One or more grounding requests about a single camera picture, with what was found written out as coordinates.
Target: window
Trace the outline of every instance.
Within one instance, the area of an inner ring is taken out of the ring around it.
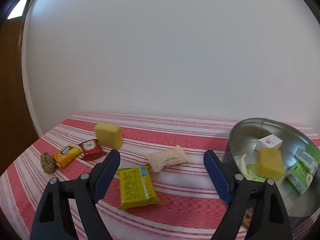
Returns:
[[[8,20],[15,18],[15,17],[20,17],[23,14],[23,9],[26,6],[27,0],[20,0],[17,5],[13,8],[12,12],[10,13]]]

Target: blue label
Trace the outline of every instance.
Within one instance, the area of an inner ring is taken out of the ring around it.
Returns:
[[[141,176],[142,176],[142,177],[148,175],[147,169],[146,169],[145,167],[140,167],[140,172],[141,172]]]
[[[62,155],[65,155],[68,151],[70,151],[71,149],[73,149],[73,147],[71,147],[71,146],[67,146],[67,147],[65,147],[60,153],[62,154]]]

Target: red wrapper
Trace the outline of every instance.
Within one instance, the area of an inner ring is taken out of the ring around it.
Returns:
[[[89,141],[85,141],[83,143],[80,143],[79,146],[84,152],[84,157],[82,158],[82,160],[84,161],[93,161],[98,158],[101,158],[106,154],[99,147],[97,139],[91,139]]]

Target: white box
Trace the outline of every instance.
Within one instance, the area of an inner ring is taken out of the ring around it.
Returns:
[[[257,141],[256,150],[258,151],[262,147],[279,149],[282,144],[282,140],[274,134],[261,138]]]

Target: metal screw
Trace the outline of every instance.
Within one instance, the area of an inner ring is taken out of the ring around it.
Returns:
[[[267,183],[269,185],[273,185],[275,183],[275,181],[273,179],[267,179]]]
[[[237,180],[243,180],[243,176],[241,174],[239,174],[239,173],[235,175],[235,178]]]
[[[55,184],[57,181],[57,178],[52,178],[49,180],[50,184]]]
[[[89,173],[82,173],[80,176],[81,179],[87,179],[89,178]]]

